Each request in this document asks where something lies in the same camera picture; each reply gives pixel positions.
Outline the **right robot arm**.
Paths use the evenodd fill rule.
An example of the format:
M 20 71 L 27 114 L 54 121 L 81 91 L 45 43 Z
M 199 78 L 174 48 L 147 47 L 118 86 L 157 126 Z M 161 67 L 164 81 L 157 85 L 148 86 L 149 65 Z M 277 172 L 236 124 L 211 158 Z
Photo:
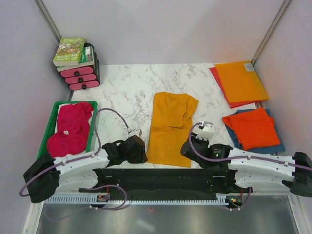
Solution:
M 181 147 L 181 154 L 200 167 L 225 174 L 223 186 L 229 192 L 238 188 L 277 191 L 312 196 L 312 161 L 304 152 L 293 156 L 253 153 L 224 144 L 209 145 L 192 133 Z

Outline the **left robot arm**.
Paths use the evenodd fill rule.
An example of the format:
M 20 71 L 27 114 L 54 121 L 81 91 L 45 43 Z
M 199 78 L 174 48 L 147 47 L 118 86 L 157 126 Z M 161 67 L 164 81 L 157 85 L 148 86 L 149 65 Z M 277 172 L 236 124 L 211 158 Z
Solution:
M 105 190 L 106 178 L 96 170 L 120 165 L 123 162 L 141 164 L 147 161 L 145 143 L 137 135 L 126 140 L 106 143 L 99 149 L 79 154 L 52 158 L 43 155 L 23 174 L 27 194 L 32 203 L 43 202 L 55 194 L 94 189 Z

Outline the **yellow t shirt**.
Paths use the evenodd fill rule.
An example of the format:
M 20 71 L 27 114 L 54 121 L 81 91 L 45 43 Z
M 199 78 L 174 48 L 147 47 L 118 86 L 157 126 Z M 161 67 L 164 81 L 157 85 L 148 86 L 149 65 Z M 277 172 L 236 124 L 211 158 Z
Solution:
M 181 147 L 193 125 L 198 100 L 188 94 L 160 92 L 154 95 L 152 121 L 147 148 L 148 162 L 178 167 L 191 166 Z

